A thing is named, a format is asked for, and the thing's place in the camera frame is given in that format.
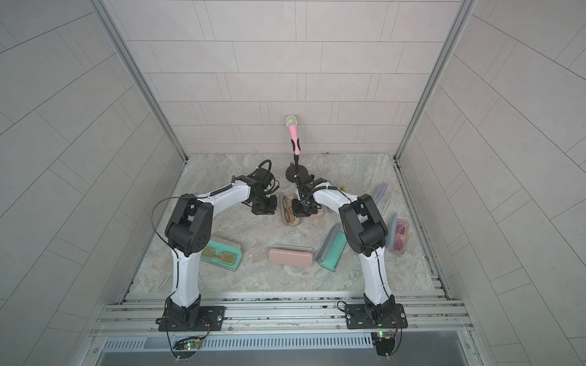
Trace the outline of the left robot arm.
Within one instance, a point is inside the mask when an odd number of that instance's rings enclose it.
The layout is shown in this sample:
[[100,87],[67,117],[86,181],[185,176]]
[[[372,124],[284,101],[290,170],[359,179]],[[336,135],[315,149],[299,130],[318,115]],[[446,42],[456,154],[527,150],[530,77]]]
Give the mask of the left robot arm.
[[157,320],[160,332],[196,330],[200,312],[199,265],[212,237],[214,217],[237,204],[245,204],[254,215],[273,215],[279,188],[271,173],[272,161],[264,160],[248,175],[233,177],[230,184],[204,195],[184,194],[165,229],[166,244],[175,256],[174,289],[165,300],[163,316]]

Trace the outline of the pink grey case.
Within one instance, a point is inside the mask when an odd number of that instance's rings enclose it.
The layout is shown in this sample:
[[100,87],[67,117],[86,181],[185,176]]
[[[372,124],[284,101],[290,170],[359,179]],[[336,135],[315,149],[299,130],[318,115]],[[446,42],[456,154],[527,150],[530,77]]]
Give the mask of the pink grey case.
[[322,218],[323,216],[324,216],[323,207],[320,207],[319,209],[317,209],[317,213],[312,215],[313,218]]

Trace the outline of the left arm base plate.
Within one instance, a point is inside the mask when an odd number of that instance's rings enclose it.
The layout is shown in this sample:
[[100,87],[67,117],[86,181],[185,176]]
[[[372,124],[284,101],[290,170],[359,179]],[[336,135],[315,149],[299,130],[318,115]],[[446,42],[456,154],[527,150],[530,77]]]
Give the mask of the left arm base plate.
[[226,307],[197,307],[186,312],[166,309],[156,320],[160,332],[204,332],[220,331]]

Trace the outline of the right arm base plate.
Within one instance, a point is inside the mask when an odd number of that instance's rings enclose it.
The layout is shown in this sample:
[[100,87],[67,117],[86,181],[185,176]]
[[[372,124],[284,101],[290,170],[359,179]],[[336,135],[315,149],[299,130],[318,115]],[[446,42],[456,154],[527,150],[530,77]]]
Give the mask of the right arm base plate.
[[371,307],[365,304],[343,304],[348,329],[382,329],[397,331],[408,328],[407,317],[401,304],[390,307]]

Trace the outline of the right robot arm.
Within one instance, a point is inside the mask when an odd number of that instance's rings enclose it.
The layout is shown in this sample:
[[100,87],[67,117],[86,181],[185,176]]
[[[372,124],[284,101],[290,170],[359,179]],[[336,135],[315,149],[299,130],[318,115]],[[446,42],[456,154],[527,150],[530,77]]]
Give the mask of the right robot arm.
[[401,311],[385,269],[389,230],[373,198],[346,193],[323,178],[314,178],[297,163],[288,167],[285,176],[298,190],[297,198],[291,202],[296,217],[309,217],[323,206],[340,215],[346,242],[360,259],[365,279],[365,312],[372,325],[383,327],[395,322],[396,326],[401,326]]

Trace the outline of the beige case with glasses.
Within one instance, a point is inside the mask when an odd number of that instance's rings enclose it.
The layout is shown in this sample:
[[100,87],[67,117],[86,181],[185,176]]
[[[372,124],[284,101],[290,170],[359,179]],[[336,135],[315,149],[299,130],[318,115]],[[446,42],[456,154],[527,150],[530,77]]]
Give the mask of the beige case with glasses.
[[286,227],[297,227],[301,223],[301,219],[293,213],[291,196],[279,192],[277,198],[283,225]]

